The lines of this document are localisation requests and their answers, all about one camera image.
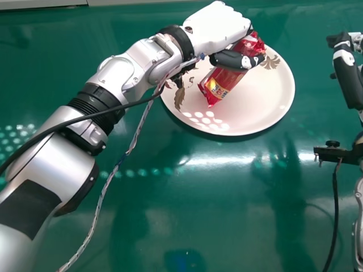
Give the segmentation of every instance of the robotic hand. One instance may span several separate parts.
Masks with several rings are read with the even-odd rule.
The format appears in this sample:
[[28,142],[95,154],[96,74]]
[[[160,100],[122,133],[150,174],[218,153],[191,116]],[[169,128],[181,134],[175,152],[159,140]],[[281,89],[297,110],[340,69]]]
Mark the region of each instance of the robotic hand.
[[[105,59],[83,90],[33,136],[41,139],[28,149],[20,148],[0,167],[1,174],[12,162],[6,173],[8,185],[0,192],[1,272],[31,271],[51,218],[74,211],[94,185],[99,172],[94,156],[106,148],[108,135],[125,114],[124,109],[109,109],[138,101],[171,70],[167,78],[181,85],[181,75],[194,67],[183,63],[200,55],[218,59],[222,52],[218,64],[243,70],[243,56],[226,57],[223,51],[251,31],[250,20],[216,1],[182,26],[163,28],[125,53]],[[252,67],[262,60],[251,61]],[[105,110],[107,114],[96,115]],[[84,121],[62,125],[78,117]],[[45,132],[54,126],[63,127]]]
[[[363,126],[363,70],[362,65],[357,66],[353,56],[353,52],[363,53],[363,34],[361,32],[342,32],[339,35],[327,37],[328,46],[334,49],[333,66],[335,73],[331,78],[337,78],[347,106],[349,109],[358,110],[361,125]],[[323,161],[336,162],[338,166],[341,163],[359,165],[363,171],[363,132],[358,134],[353,142],[352,150],[345,150],[338,148],[340,143],[337,141],[327,141],[327,147],[314,147],[314,153],[319,157],[320,166]],[[335,232],[337,231],[337,188],[336,179],[333,179],[333,186],[335,186]],[[353,238],[353,264],[354,270],[363,272],[363,177],[361,177],[355,187],[354,191],[356,200],[358,202],[359,211],[358,219],[353,224],[352,238]]]

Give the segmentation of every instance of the white plate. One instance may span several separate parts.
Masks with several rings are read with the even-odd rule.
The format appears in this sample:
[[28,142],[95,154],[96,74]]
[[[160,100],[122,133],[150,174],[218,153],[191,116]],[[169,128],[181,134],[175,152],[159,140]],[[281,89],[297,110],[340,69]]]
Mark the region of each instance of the white plate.
[[267,60],[250,70],[211,108],[197,86],[213,67],[208,58],[183,75],[185,97],[180,111],[174,105],[177,88],[170,80],[171,89],[165,88],[161,98],[178,119],[207,133],[238,136],[264,130],[283,118],[295,95],[294,76],[288,64],[267,45],[266,53]]

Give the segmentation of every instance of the white robotic hand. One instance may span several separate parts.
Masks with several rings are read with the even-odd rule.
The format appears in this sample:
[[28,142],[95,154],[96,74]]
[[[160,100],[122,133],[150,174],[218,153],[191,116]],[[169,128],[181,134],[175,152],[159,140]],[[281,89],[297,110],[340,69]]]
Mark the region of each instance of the white robotic hand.
[[221,1],[215,1],[188,17],[182,26],[196,56],[211,55],[244,38],[251,21]]

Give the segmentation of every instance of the red snack bag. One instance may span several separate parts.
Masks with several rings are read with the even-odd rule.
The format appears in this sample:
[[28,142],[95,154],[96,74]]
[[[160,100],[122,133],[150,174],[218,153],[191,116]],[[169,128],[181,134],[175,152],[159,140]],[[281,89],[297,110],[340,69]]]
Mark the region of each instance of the red snack bag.
[[[265,44],[258,38],[257,32],[240,40],[231,49],[248,57],[254,57],[265,53]],[[208,75],[198,84],[200,91],[206,97],[208,108],[221,101],[246,75],[244,72],[234,72],[220,67],[212,69]]]

